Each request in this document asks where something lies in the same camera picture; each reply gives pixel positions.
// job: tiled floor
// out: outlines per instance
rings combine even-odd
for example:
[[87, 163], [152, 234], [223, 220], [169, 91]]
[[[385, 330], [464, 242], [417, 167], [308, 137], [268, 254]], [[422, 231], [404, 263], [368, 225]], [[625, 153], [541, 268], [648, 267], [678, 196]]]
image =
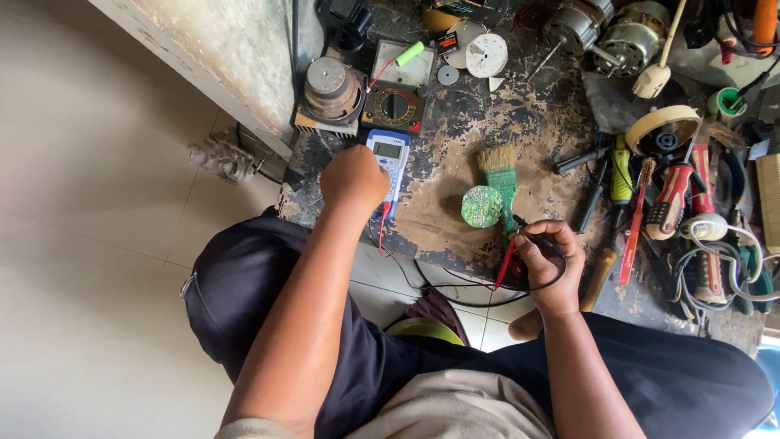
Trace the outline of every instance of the tiled floor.
[[[231, 386], [179, 288], [211, 236], [278, 186], [190, 165], [186, 145], [232, 121], [85, 0], [0, 0], [0, 66], [0, 437], [211, 437]], [[350, 278], [380, 325], [419, 295], [366, 245]], [[489, 351], [527, 307], [458, 313]]]

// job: brush bristles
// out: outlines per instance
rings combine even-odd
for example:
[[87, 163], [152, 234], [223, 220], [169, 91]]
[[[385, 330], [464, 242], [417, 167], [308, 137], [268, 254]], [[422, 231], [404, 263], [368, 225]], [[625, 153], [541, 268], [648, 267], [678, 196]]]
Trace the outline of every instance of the brush bristles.
[[642, 171], [639, 175], [639, 185], [647, 186], [653, 179], [653, 171], [655, 171], [655, 160], [645, 159], [642, 162]]
[[477, 155], [477, 165], [483, 172], [514, 166], [516, 160], [517, 154], [510, 145], [485, 149]]

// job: black pants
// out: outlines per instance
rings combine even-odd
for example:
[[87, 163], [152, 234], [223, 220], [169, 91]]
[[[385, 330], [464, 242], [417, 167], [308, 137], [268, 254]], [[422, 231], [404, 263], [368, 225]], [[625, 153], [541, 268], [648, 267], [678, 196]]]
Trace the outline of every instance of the black pants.
[[[307, 242], [308, 230], [264, 214], [215, 236], [183, 289], [200, 345], [235, 383], [252, 342]], [[585, 313], [604, 362], [649, 438], [738, 438], [771, 411], [761, 368], [720, 341], [662, 333]], [[427, 337], [392, 337], [348, 296], [335, 375], [315, 424], [341, 438], [419, 373], [443, 369], [513, 379], [552, 418], [544, 337], [495, 352]]]

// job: analog multimeter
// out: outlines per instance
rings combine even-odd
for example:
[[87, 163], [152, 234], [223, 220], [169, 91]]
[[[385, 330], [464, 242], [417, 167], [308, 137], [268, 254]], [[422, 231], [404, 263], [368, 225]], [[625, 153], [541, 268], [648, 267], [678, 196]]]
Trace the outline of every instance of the analog multimeter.
[[[409, 158], [410, 138], [406, 134], [393, 131], [371, 130], [368, 133], [366, 146], [374, 152], [379, 166], [385, 168], [390, 174], [390, 191], [382, 200], [382, 205], [385, 202], [390, 202], [390, 211], [385, 219], [392, 220], [395, 215], [395, 207], [398, 205], [403, 170], [406, 167], [406, 160]], [[371, 218], [380, 219], [381, 217], [382, 206], [380, 205]]]

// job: dirty wooden table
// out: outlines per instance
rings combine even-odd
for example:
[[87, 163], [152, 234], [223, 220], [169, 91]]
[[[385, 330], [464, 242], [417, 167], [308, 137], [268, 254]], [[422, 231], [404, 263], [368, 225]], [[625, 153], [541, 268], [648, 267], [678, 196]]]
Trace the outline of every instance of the dirty wooden table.
[[[494, 29], [509, 48], [509, 61], [501, 73], [507, 79], [497, 91], [491, 93], [487, 79], [472, 77], [465, 70], [449, 86], [439, 84], [435, 75], [431, 80], [424, 124], [420, 136], [412, 140], [399, 206], [395, 219], [385, 223], [382, 241], [391, 252], [484, 279], [494, 276], [502, 246], [498, 226], [473, 228], [460, 216], [463, 194], [484, 184], [475, 152], [496, 145], [514, 147], [519, 192], [512, 210], [529, 222], [545, 218], [572, 221], [585, 188], [594, 179], [592, 169], [585, 167], [563, 177], [551, 171], [555, 162], [593, 148], [595, 122], [580, 79], [580, 61], [554, 56], [528, 84], [525, 77], [548, 46], [536, 32], [511, 31], [515, 11], [523, 7], [512, 3], [512, 10]], [[369, 31], [373, 42], [355, 55], [342, 56], [342, 60], [369, 73], [376, 40], [429, 41], [431, 36], [415, 5], [410, 0], [368, 2], [374, 13]], [[444, 61], [437, 58], [434, 73], [442, 65]], [[301, 133], [284, 176], [279, 206], [282, 217], [312, 227], [324, 204], [320, 172], [336, 153], [365, 142], [366, 135], [367, 130], [362, 129], [359, 137], [351, 140], [325, 132]], [[608, 203], [603, 197], [589, 229], [578, 237], [590, 261], [609, 239], [608, 228], [602, 224]], [[371, 226], [377, 233], [378, 222]], [[368, 229], [361, 239], [375, 245]], [[613, 275], [593, 311], [678, 334], [713, 335], [754, 352], [763, 326], [760, 317], [722, 312], [707, 328], [677, 319], [666, 312], [665, 299], [646, 261], [640, 249], [631, 284], [620, 287]], [[585, 280], [591, 272], [587, 267]]]

